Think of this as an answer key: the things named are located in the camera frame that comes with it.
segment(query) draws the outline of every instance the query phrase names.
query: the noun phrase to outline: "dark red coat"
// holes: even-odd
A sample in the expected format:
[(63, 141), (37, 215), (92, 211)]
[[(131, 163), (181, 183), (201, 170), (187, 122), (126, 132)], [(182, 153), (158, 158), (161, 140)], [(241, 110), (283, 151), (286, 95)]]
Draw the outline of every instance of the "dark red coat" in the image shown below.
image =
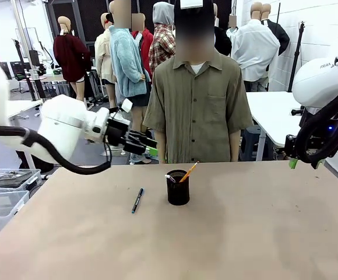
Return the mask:
[(67, 82), (76, 82), (91, 70), (91, 53), (76, 36), (66, 34), (56, 37), (54, 56)]
[[(134, 38), (137, 36), (137, 34), (138, 34), (138, 31), (132, 32), (132, 35)], [(152, 79), (152, 73), (150, 70), (148, 53), (150, 52), (150, 47), (152, 45), (153, 35), (151, 34), (150, 30), (145, 28), (144, 31), (142, 32), (142, 37), (143, 37), (143, 42), (142, 42), (140, 51), (142, 53), (143, 65), (145, 67), (145, 70), (147, 70), (147, 72), (150, 74), (150, 77)]]

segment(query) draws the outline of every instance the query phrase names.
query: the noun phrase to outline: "yellow pencil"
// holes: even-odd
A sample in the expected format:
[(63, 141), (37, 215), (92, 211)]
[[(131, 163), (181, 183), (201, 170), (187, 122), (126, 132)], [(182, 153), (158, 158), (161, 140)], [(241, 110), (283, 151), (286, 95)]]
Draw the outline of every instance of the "yellow pencil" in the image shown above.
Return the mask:
[(190, 173), (193, 171), (193, 169), (195, 168), (195, 166), (198, 164), (199, 162), (196, 162), (191, 168), (190, 170), (187, 171), (186, 175), (184, 175), (184, 177), (181, 179), (181, 181), (179, 181), (180, 183), (182, 183), (184, 180), (187, 179), (188, 176), (190, 176)]

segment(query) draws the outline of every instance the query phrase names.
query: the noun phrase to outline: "plaid flannel jacket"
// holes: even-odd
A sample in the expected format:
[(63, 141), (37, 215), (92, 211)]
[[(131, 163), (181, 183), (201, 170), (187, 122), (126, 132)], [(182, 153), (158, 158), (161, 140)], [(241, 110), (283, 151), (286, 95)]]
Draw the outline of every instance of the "plaid flannel jacket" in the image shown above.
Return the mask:
[(153, 42), (149, 52), (151, 73), (173, 55), (175, 55), (175, 39), (171, 25), (155, 23)]

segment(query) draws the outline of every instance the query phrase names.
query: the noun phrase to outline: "olive button-up shirt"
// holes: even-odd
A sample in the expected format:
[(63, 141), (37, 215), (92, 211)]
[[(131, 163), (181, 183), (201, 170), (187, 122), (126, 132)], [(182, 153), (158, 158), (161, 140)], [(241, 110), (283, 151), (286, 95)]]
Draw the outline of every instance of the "olive button-up shirt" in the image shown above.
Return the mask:
[(144, 125), (166, 134), (168, 163), (229, 162), (229, 135), (253, 125), (240, 67), (217, 51), (197, 74), (168, 59), (155, 70)]

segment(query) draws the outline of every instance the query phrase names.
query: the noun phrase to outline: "stool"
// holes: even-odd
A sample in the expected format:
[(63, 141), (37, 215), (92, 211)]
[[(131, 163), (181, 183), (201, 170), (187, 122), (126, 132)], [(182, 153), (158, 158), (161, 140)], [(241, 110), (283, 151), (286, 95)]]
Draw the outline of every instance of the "stool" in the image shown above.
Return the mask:
[[(259, 125), (254, 125), (244, 130), (239, 151), (239, 157), (242, 162), (254, 162), (256, 160), (260, 133), (261, 127)], [(262, 160), (273, 160), (273, 148), (273, 142), (266, 136)]]

